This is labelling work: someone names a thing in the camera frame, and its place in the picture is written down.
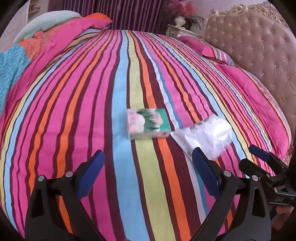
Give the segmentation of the person's hand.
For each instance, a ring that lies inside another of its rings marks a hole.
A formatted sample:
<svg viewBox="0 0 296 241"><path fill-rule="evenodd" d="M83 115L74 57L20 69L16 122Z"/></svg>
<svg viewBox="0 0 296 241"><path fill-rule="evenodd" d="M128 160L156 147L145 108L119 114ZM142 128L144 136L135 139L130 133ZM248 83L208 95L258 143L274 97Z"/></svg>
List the person's hand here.
<svg viewBox="0 0 296 241"><path fill-rule="evenodd" d="M280 230L293 210L294 207L292 206L277 206L275 209L276 215L271 221L271 227Z"/></svg>

